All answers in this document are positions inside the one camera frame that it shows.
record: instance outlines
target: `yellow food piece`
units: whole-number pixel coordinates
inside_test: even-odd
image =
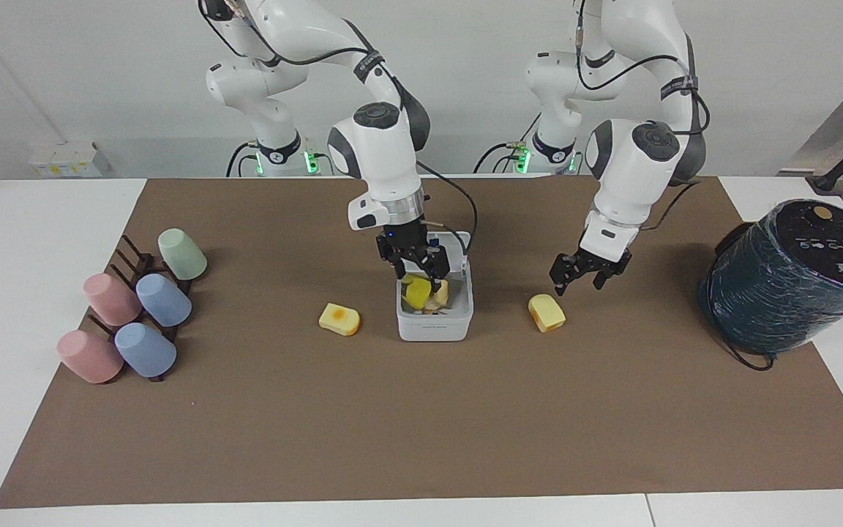
[[[558,329],[565,324],[565,312],[561,310],[555,298],[548,294],[537,294],[529,300],[529,313],[532,313],[532,320],[542,333],[548,333]]]
[[[428,277],[422,277],[418,274],[406,274],[404,277],[402,277],[402,283],[406,285],[411,284],[415,280],[428,280]]]
[[[412,283],[405,287],[405,302],[413,310],[421,311],[429,296],[431,296],[431,282],[428,280],[412,280]]]
[[[432,294],[431,298],[429,298],[424,303],[424,312],[425,313],[434,313],[436,310],[442,310],[445,307],[448,307],[448,299],[449,299],[449,287],[448,287],[448,280],[441,281],[441,287]]]
[[[360,329],[360,313],[349,307],[327,304],[318,324],[324,329],[349,337]]]

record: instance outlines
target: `brown paper surface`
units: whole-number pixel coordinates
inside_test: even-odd
[[[843,488],[843,396],[815,348],[753,373],[698,310],[740,221],[717,181],[641,234],[603,291],[573,284],[549,334],[526,304],[552,293],[596,183],[462,184],[481,208],[471,330],[403,343],[375,232],[345,219],[361,182],[149,181],[126,232],[157,254],[180,227],[210,260],[178,361],[159,384],[60,367],[0,507]],[[425,190],[429,220],[468,229],[459,194]],[[360,311],[356,336],[318,328],[327,302]]]

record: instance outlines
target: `white plastic container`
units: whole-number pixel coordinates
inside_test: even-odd
[[[471,243],[469,233],[458,233],[464,244]],[[455,343],[468,336],[471,319],[474,316],[474,291],[471,280],[471,264],[464,255],[461,244],[451,233],[428,233],[428,239],[438,240],[448,250],[451,272],[448,273],[449,304],[439,314],[416,313],[402,300],[402,283],[395,280],[395,313],[399,320],[399,337],[409,343]],[[412,274],[424,274],[410,261],[405,270]]]

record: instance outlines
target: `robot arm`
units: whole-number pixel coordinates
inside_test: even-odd
[[[258,58],[215,64],[207,71],[207,88],[214,99],[241,111],[252,124],[264,176],[297,176],[312,171],[291,110],[270,97],[303,83],[307,74],[307,67],[269,67]]]
[[[584,274],[596,273],[598,289],[622,274],[632,257],[628,247],[653,204],[669,184],[690,180],[705,162],[692,43],[676,19],[672,0],[588,0],[588,19],[583,7],[585,3],[576,39],[579,86],[591,92],[615,89],[626,70],[616,73],[618,77],[599,71],[619,56],[626,57],[633,67],[646,67],[656,77],[666,122],[612,119],[591,134],[585,160],[600,190],[586,217],[578,251],[559,254],[549,273],[559,296]],[[593,39],[582,47],[582,22],[596,27],[595,12],[600,14],[599,36],[612,45],[600,57],[586,53],[591,46],[602,51]],[[585,34],[594,36],[593,31]],[[539,128],[534,143],[543,137]]]
[[[208,1],[225,4],[228,13],[221,18],[234,21],[230,30],[240,34],[243,44],[238,51],[259,53],[260,70],[307,67],[317,62],[351,67],[377,100],[334,126],[328,139],[334,166],[365,181],[368,187],[367,193],[349,204],[351,227],[382,227],[383,233],[377,237],[379,255],[395,268],[400,279],[405,276],[402,260],[418,264],[433,283],[444,279],[449,272],[447,251],[428,244],[424,191],[415,168],[415,152],[424,147],[431,123],[422,104],[392,75],[379,51],[352,23],[312,0]],[[265,50],[249,39],[250,32]],[[275,71],[284,71],[281,79],[290,81],[279,83],[281,90],[267,89],[251,96],[261,108],[264,105],[265,111],[244,111],[248,116],[278,116],[284,108],[277,106],[277,101],[263,103],[262,94],[291,89],[307,77],[292,75],[292,70]],[[217,71],[211,71],[210,76],[217,77]],[[276,124],[272,119],[268,128],[277,129]],[[281,124],[285,136],[291,136],[291,117]]]
[[[613,100],[623,92],[626,77],[618,75],[626,63],[603,37],[599,8],[598,2],[582,17],[586,23],[578,21],[576,53],[546,51],[526,67],[526,83],[542,104],[539,127],[528,144],[529,171],[557,173],[569,166],[582,122],[577,100]],[[616,80],[602,89],[590,90],[581,83],[578,67],[583,79],[592,83]]]

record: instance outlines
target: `green indicator light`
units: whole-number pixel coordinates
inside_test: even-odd
[[[525,150],[524,154],[519,156],[519,160],[516,161],[516,171],[518,173],[526,173],[529,170],[529,161],[532,160],[532,151]]]
[[[304,164],[307,166],[308,174],[317,173],[318,171],[318,160],[315,159],[314,154],[310,152],[304,153]]]

